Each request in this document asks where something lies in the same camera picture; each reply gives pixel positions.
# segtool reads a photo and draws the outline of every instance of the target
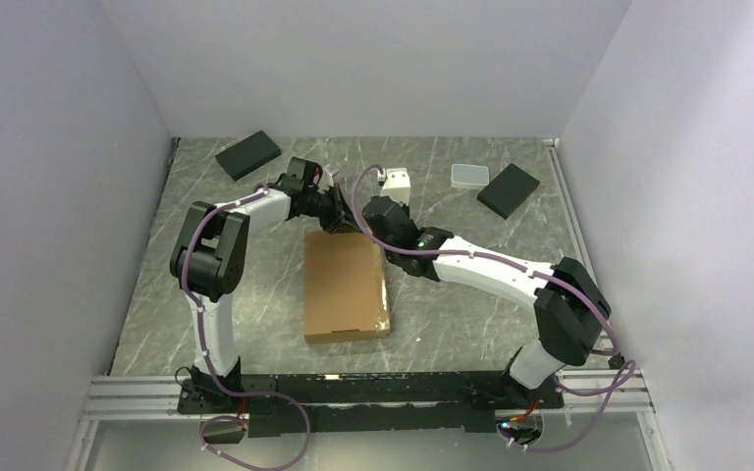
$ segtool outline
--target black box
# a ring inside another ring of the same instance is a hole
[[[537,187],[538,180],[509,164],[478,193],[478,201],[506,219]]]
[[[236,181],[282,155],[282,149],[259,131],[215,156],[218,165]]]

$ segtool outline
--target gray marble surface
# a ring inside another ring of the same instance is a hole
[[[372,163],[407,167],[411,215],[420,226],[455,232],[473,243],[528,260],[556,262],[575,256],[560,189],[540,139],[369,137],[278,138],[282,156],[233,182],[213,156],[238,139],[182,139],[120,337],[113,375],[168,375],[194,358],[192,317],[169,257],[187,208],[195,200],[221,202],[250,194],[275,179],[290,157],[341,170],[346,195]],[[541,184],[507,220],[481,205],[476,191],[450,186],[453,163],[485,165],[491,178],[509,163]],[[364,204],[377,188],[370,179]],[[496,296],[463,286],[406,276],[386,264],[391,334],[384,340],[307,345],[303,332],[303,238],[319,230],[299,218],[262,231],[247,248],[244,276],[234,295],[234,329],[246,373],[483,370],[505,366],[536,336],[531,314]],[[586,365],[605,368],[592,357]]]

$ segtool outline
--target cardboard box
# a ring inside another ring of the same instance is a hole
[[[304,339],[384,339],[391,330],[382,249],[362,234],[304,237]]]

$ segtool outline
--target black foam block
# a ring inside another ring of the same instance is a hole
[[[538,180],[509,164],[478,193],[478,201],[506,219],[537,187]]]
[[[236,181],[282,155],[282,149],[259,131],[215,156],[218,165]]]

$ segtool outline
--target gray wall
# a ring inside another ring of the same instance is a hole
[[[0,470],[61,469],[170,138],[95,1],[0,1]]]
[[[676,469],[754,469],[754,2],[634,2],[562,143]]]
[[[630,0],[102,0],[173,135],[559,136]]]

